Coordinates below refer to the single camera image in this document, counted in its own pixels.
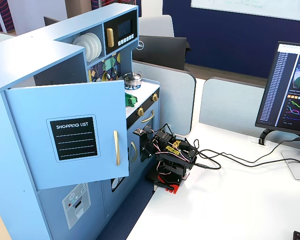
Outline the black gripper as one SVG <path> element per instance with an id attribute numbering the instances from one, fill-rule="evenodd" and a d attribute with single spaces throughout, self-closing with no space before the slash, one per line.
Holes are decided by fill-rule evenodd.
<path id="1" fill-rule="evenodd" d="M 153 134 L 146 134 L 142 140 L 142 150 L 140 152 L 140 159 L 146 160 L 150 159 L 154 153 L 157 151 L 157 148 L 154 146 L 153 140 L 155 136 Z"/>

